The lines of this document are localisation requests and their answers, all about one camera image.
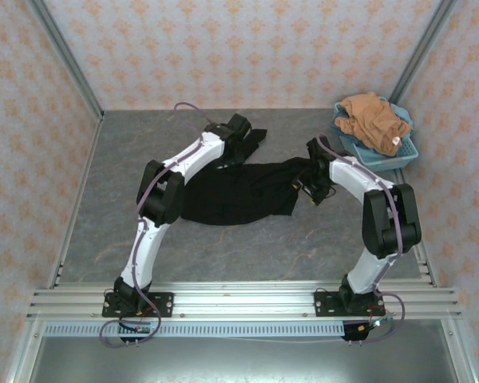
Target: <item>black garment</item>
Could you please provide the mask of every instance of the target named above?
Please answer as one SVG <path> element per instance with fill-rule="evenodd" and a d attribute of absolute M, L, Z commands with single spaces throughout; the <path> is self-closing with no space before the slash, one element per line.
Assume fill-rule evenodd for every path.
<path fill-rule="evenodd" d="M 238 225 L 268 215 L 291 215 L 298 191 L 291 181 L 311 166 L 304 158 L 280 164 L 207 166 L 185 185 L 181 218 L 208 225 Z"/>

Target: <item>robotic arm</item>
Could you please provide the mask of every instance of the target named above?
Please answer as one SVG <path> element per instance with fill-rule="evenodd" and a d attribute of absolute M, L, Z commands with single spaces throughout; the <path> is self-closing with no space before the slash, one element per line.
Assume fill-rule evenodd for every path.
<path fill-rule="evenodd" d="M 145 199 L 140 210 L 137 237 L 128 264 L 114 283 L 114 292 L 105 296 L 106 303 L 114 305 L 107 311 L 111 314 L 106 316 L 124 317 L 146 310 L 133 278 L 147 294 L 161 241 L 171 223 L 180 216 L 184 185 L 207 164 L 213 161 L 227 163 L 228 156 L 235 155 L 235 147 L 249 128 L 247 119 L 234 115 L 228 124 L 208 125 L 198 141 L 173 158 L 163 163 L 154 160 L 148 163 L 137 197 L 137 202 Z M 329 148 L 326 139 L 324 145 Z M 334 296 L 328 294 L 320 311 L 324 315 L 331 312 L 334 316 L 341 311 L 338 309 L 342 309 L 345 315 L 369 315 L 367 307 L 378 301 L 374 291 L 379 279 L 395 262 L 398 253 L 394 217 L 382 185 L 390 191 L 397 207 L 404 252 L 421 240 L 413 189 L 407 184 L 394 185 L 388 180 L 373 179 L 372 173 L 364 172 L 356 165 L 358 161 L 354 157 L 335 158 L 330 149 L 319 145 L 317 139 L 309 141 L 307 149 L 313 165 L 295 179 L 296 188 L 309 194 L 317 205 L 326 198 L 332 184 L 339 184 L 363 204 L 362 239 L 365 247 L 354 269 L 344 277 L 339 292 Z M 162 172 L 163 176 L 149 190 L 153 180 Z"/>

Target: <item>gray floor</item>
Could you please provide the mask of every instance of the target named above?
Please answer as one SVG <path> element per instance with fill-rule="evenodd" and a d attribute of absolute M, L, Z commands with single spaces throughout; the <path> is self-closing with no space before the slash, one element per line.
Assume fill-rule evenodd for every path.
<path fill-rule="evenodd" d="M 157 338 L 138 348 L 107 349 L 96 338 L 45 338 L 30 382 L 457 381 L 440 321 L 405 321 L 392 338 L 362 347 L 342 340 L 276 340 Z"/>
<path fill-rule="evenodd" d="M 227 122 L 235 111 L 212 110 Z M 307 157 L 306 142 L 319 133 L 341 148 L 328 128 L 331 109 L 245 109 L 238 111 L 267 139 L 249 162 Z M 183 111 L 204 128 L 205 120 Z M 62 282 L 112 282 L 128 260 L 135 238 L 133 212 L 151 159 L 165 160 L 194 141 L 172 111 L 108 112 L 85 185 Z M 393 178 L 393 173 L 385 173 Z M 303 193 L 291 217 L 212 227 L 176 221 L 164 237 L 154 266 L 156 281 L 263 281 L 339 279 L 355 265 L 362 249 L 362 206 L 344 189 L 315 207 Z M 392 268 L 389 278 L 418 277 L 413 255 Z"/>

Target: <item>patterned wallpaper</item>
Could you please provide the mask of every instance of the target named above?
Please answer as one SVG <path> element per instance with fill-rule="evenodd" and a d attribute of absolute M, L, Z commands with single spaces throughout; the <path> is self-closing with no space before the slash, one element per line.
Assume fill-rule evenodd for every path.
<path fill-rule="evenodd" d="M 0 1 L 0 382 L 46 286 L 95 121 L 25 0 Z"/>
<path fill-rule="evenodd" d="M 426 247 L 441 284 L 461 288 L 479 341 L 479 0 L 456 5 L 402 105 L 418 127 L 406 174 Z"/>
<path fill-rule="evenodd" d="M 101 107 L 389 96 L 439 0 L 48 0 Z"/>

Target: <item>orange cloth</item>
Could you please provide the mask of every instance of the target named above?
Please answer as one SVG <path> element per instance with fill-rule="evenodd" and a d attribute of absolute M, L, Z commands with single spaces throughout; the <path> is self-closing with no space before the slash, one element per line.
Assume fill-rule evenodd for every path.
<path fill-rule="evenodd" d="M 394 144 L 392 139 L 404 137 L 412 130 L 410 124 L 396 116 L 390 103 L 380 100 L 374 92 L 345 98 L 341 106 L 350 118 L 336 117 L 335 124 L 378 153 L 395 156 L 402 142 Z"/>

